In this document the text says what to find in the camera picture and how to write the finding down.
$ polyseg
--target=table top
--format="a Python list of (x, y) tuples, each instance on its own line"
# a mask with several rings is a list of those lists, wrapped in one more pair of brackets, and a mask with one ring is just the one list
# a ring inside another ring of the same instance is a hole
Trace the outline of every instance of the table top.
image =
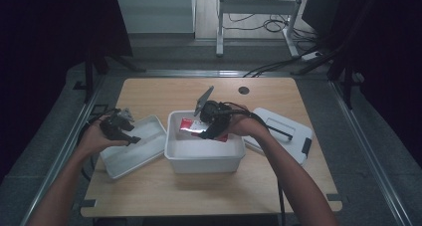
[[(198, 98), (214, 86), (210, 100), (264, 108), (313, 129), (297, 85), (288, 78), (129, 79), (117, 102), (135, 119), (158, 116), (165, 128), (173, 111), (193, 111)], [(247, 87), (249, 93), (239, 93)], [(314, 135), (304, 169), (322, 193), (337, 195), (317, 136)], [(175, 174), (164, 157), (153, 160), (123, 178), (112, 180), (99, 158), (83, 207), (85, 217), (224, 215), (280, 213), (277, 178), (267, 158), (249, 148), (233, 173)], [(333, 211), (341, 201), (329, 201)], [(292, 207), (285, 200), (286, 212)]]

